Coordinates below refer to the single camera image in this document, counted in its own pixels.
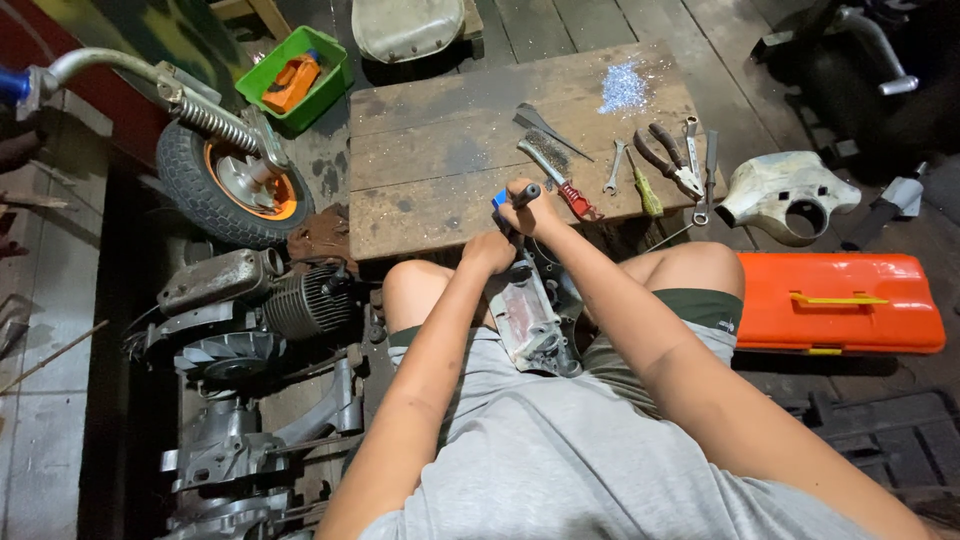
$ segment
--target pliers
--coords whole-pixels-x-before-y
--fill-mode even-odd
[[[680,155],[677,141],[674,140],[673,137],[670,136],[670,133],[660,124],[650,124],[649,128],[654,138],[666,149],[673,163],[665,161],[647,146],[647,143],[643,140],[642,129],[636,130],[636,133],[634,133],[636,150],[640,152],[640,155],[649,161],[651,165],[657,167],[660,172],[663,173],[663,176],[674,181],[680,191],[687,197],[694,201],[703,199],[704,187],[697,181],[697,177],[693,174],[693,169],[690,168],[690,164]]]

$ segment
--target red brush handle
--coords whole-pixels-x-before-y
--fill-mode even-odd
[[[580,190],[570,183],[561,185],[560,193],[566,199],[566,203],[573,210],[573,213],[577,214],[580,219],[596,220],[603,217],[603,214],[598,212],[596,207],[580,194]]]

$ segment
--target metal shavings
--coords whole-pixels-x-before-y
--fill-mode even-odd
[[[557,139],[547,135],[540,128],[530,128],[527,135],[524,136],[531,145],[546,158],[546,160],[557,169],[557,172],[567,176],[570,172],[570,156],[566,154],[563,145]]]
[[[634,71],[635,61],[607,67],[603,80],[603,105],[597,112],[607,114],[617,110],[643,111],[647,104],[647,82]]]

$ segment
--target yellow-green screwdriver handle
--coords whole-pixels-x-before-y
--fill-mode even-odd
[[[634,156],[630,153],[630,148],[627,148],[627,158],[630,160],[630,166],[634,169],[634,180],[636,181],[636,189],[640,192],[643,211],[650,217],[662,216],[663,203],[660,201],[660,197],[654,193],[653,188],[650,187],[650,181],[647,180],[647,177],[643,176],[639,167],[634,164]]]

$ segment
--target blue glitter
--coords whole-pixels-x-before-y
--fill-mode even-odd
[[[603,106],[597,109],[601,114],[617,110],[642,110],[647,103],[647,82],[635,73],[635,61],[607,67],[607,78],[603,80]]]

